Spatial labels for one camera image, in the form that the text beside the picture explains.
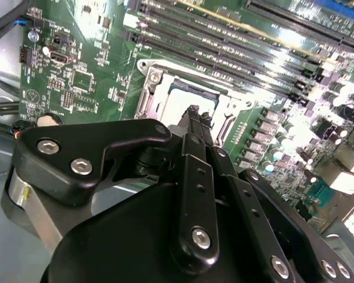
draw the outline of motherboard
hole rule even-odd
[[[36,0],[26,26],[21,119],[170,126],[197,105],[317,229],[354,194],[354,0]]]

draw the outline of black expansion slot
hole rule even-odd
[[[233,68],[228,68],[221,64],[217,64],[216,62],[213,62],[210,59],[204,57],[203,58],[198,57],[196,53],[189,52],[187,50],[182,50],[166,42],[156,40],[154,37],[147,37],[146,35],[141,34],[138,40],[136,40],[136,42],[142,43],[143,45],[146,45],[152,49],[166,51],[172,55],[178,55],[179,57],[183,58],[184,61],[187,60],[193,64],[200,64],[202,67],[207,68],[208,70],[218,71],[220,74],[226,75],[227,77],[231,78],[235,82],[252,85],[254,87],[264,88],[264,82],[258,78],[251,77],[244,73],[240,73],[234,70]],[[173,39],[173,43],[186,45],[185,42],[181,42],[179,40],[174,40],[174,39]],[[287,91],[280,87],[275,87],[273,85],[270,85],[269,88],[267,88],[267,91],[283,97],[288,97],[290,94],[290,91]]]
[[[234,50],[242,52],[244,55],[250,57],[250,58],[258,58],[263,61],[268,61],[270,63],[274,63],[274,60],[276,59],[276,56],[270,55],[267,52],[260,52],[256,50],[254,47],[251,47],[251,45],[246,44],[244,42],[239,41],[238,43],[235,41],[229,42],[225,37],[217,35],[215,32],[207,32],[206,29],[204,29],[203,26],[197,25],[193,22],[181,22],[181,19],[178,17],[170,18],[170,16],[173,15],[160,15],[158,12],[154,12],[152,14],[152,19],[156,19],[158,22],[163,22],[166,23],[172,27],[176,27],[181,29],[184,32],[187,32],[191,35],[196,35],[201,38],[205,38],[211,42],[216,42],[216,44],[222,45],[223,47],[226,48],[232,48]],[[148,21],[148,25],[155,26],[155,24],[152,21]],[[294,73],[296,75],[301,75],[301,72],[303,71],[302,67],[299,67],[298,65],[294,65],[293,63],[285,62],[286,65],[283,66],[283,68],[290,72]]]
[[[354,52],[354,38],[300,17],[266,1],[248,0],[245,9],[323,44],[343,51]]]
[[[215,48],[212,46],[212,44],[209,44],[208,42],[201,42],[201,41],[198,41],[196,38],[188,37],[186,35],[179,34],[178,32],[166,30],[165,28],[162,28],[157,24],[148,23],[147,31],[150,31],[152,33],[156,32],[155,34],[160,37],[162,37],[163,35],[166,35],[170,38],[177,38],[178,40],[181,40],[182,42],[186,42],[186,43],[191,44],[191,45],[193,45],[197,48],[200,48],[202,50],[206,50],[208,52],[213,52],[213,54],[215,56],[218,56],[220,58],[224,58],[227,62],[229,62],[231,64],[237,64],[237,65],[241,66],[241,68],[243,68],[244,70],[247,70],[250,73],[252,73],[253,75],[258,73],[258,74],[263,74],[263,75],[269,77],[270,76],[269,72],[272,71],[271,69],[268,69],[268,72],[267,72],[266,67],[259,65],[259,64],[257,65],[256,63],[254,63],[253,61],[251,61],[248,58],[243,58],[239,55],[230,53],[222,48],[217,48],[217,47]],[[214,46],[220,45],[220,43],[217,43],[217,41],[215,41],[215,40],[212,40],[212,41],[213,41],[212,43]],[[278,74],[275,79],[282,80],[285,84],[288,84],[290,88],[293,88],[294,84],[297,81],[296,78],[290,77],[285,74]]]
[[[149,5],[147,6],[147,13],[150,15],[153,15],[153,13],[158,12],[160,15],[162,15],[163,17],[170,17],[173,21],[180,21],[183,24],[189,24],[192,25],[191,27],[193,28],[197,28],[197,29],[203,29],[203,31],[205,32],[209,32],[209,34],[211,35],[216,35],[217,33],[220,33],[221,36],[225,36],[225,34],[233,34],[235,37],[239,37],[239,38],[243,38],[249,41],[252,41],[254,43],[260,44],[260,45],[264,45],[270,49],[273,49],[275,51],[280,51],[280,52],[285,52],[287,55],[297,59],[297,60],[301,60],[304,62],[309,62],[309,61],[313,61],[315,62],[315,58],[310,58],[309,56],[307,56],[306,54],[300,54],[300,53],[296,53],[293,50],[287,50],[285,48],[280,47],[280,44],[272,44],[269,43],[261,38],[259,38],[258,35],[253,35],[251,32],[238,32],[236,30],[234,30],[233,28],[230,28],[228,26],[225,26],[223,24],[221,24],[219,22],[218,19],[207,19],[205,17],[196,15],[186,9],[181,9],[179,7],[174,6],[172,3],[168,2],[168,1],[162,1],[161,3],[155,3],[154,5]],[[181,15],[181,16],[188,16],[192,19],[194,19],[196,22],[191,22],[191,21],[187,21],[184,18],[180,18],[177,14]],[[230,41],[232,43],[243,43],[240,40],[235,40],[232,36],[226,36],[224,37],[226,41]],[[270,54],[267,53],[267,51],[264,50],[259,50],[261,51],[263,54],[266,54],[268,56],[270,56]],[[291,64],[293,67],[298,68],[297,64],[294,64],[292,62],[286,62],[286,64]]]

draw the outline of silver screw head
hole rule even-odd
[[[273,255],[271,257],[271,264],[273,269],[276,271],[277,274],[279,274],[280,277],[282,277],[283,279],[288,279],[289,277],[288,267],[280,258]]]
[[[206,231],[195,228],[193,230],[193,241],[201,249],[208,249],[211,246],[211,239]]]
[[[321,261],[321,263],[326,273],[329,274],[330,277],[336,278],[335,269],[327,261]]]
[[[152,83],[157,84],[157,83],[160,82],[161,76],[160,76],[159,73],[154,72],[154,73],[151,73],[151,74],[149,75],[149,80],[150,80]]]
[[[48,154],[48,155],[56,154],[60,150],[59,145],[52,140],[41,140],[37,144],[37,148],[41,153]]]
[[[259,177],[257,174],[255,174],[254,172],[250,172],[250,177],[253,178],[255,181],[259,180]]]
[[[93,171],[92,164],[83,158],[78,158],[72,161],[71,169],[73,172],[79,175],[89,175]]]
[[[349,271],[347,270],[347,268],[345,268],[345,266],[343,264],[341,264],[339,261],[337,261],[336,265],[338,266],[340,273],[343,274],[343,276],[345,278],[347,278],[347,279],[351,278]]]
[[[28,38],[31,42],[38,42],[39,41],[39,34],[36,31],[30,31],[28,33]]]

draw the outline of blue connector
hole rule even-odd
[[[346,7],[335,0],[314,0],[314,3],[354,20],[354,9]]]

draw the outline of gray surface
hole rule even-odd
[[[13,142],[0,138],[0,171],[8,169]],[[0,198],[5,177],[0,177]],[[39,282],[49,263],[39,239],[10,222],[0,207],[0,282]]]

